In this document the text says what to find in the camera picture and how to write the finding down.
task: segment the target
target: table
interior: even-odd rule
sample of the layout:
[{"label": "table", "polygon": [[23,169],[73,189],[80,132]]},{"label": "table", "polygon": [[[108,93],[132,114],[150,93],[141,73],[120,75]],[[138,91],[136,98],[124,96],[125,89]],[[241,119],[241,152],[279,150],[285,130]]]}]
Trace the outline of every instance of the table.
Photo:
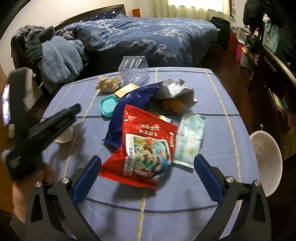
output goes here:
[{"label": "table", "polygon": [[[245,125],[219,79],[209,69],[159,67],[149,69],[148,83],[172,77],[194,88],[198,103],[194,113],[206,116],[204,142],[200,153],[222,173],[237,181],[251,183],[259,178],[254,149]],[[119,76],[110,73],[109,77]],[[51,101],[44,118],[80,103],[74,138],[64,144],[52,143],[43,152],[58,179],[71,176],[93,155],[104,163],[114,149],[103,145],[109,120],[102,116],[95,90],[98,76],[64,85]],[[196,172],[172,165],[156,191],[120,184],[98,177],[86,200],[79,206],[86,221],[103,240],[194,240],[214,213],[213,202]],[[233,211],[222,236],[229,234],[239,210]]]}]

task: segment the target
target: blue fleece blanket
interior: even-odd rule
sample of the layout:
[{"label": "blue fleece blanket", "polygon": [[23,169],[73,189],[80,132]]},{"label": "blue fleece blanket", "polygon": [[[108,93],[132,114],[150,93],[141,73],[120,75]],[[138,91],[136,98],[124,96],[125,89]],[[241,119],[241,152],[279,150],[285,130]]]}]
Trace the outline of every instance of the blue fleece blanket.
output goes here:
[{"label": "blue fleece blanket", "polygon": [[80,40],[66,40],[53,36],[42,43],[43,57],[37,63],[44,86],[55,94],[62,85],[73,82],[83,68],[87,57]]},{"label": "blue fleece blanket", "polygon": [[113,71],[123,56],[136,55],[146,56],[149,67],[191,67],[217,39],[213,24],[187,18],[118,15],[115,19],[73,23],[66,29],[77,32],[87,51],[98,52],[104,59],[102,64],[116,65]]}]

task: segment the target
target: hand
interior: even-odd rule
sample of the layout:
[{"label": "hand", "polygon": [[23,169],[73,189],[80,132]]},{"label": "hand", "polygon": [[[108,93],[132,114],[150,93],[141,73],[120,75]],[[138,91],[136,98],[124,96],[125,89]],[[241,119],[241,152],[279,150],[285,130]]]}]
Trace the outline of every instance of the hand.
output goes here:
[{"label": "hand", "polygon": [[45,164],[44,169],[38,169],[30,176],[12,184],[12,203],[14,213],[23,223],[26,221],[27,206],[29,198],[38,181],[45,181],[47,184],[53,184],[54,174],[50,166]]}]

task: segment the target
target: orange box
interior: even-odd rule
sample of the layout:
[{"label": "orange box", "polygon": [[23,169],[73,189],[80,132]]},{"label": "orange box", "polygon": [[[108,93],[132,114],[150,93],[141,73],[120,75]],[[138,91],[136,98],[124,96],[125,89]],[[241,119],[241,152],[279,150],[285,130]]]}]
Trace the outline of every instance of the orange box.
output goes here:
[{"label": "orange box", "polygon": [[134,17],[141,17],[141,12],[139,8],[133,9],[133,16]]}]

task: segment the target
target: cartoon image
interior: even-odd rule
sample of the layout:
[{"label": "cartoon image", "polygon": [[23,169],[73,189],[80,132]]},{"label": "cartoon image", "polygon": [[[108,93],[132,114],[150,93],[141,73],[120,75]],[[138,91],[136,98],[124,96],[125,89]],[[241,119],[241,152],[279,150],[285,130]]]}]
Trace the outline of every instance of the cartoon image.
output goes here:
[{"label": "cartoon image", "polygon": [[160,177],[171,163],[166,140],[134,136],[134,172],[149,179]]}]

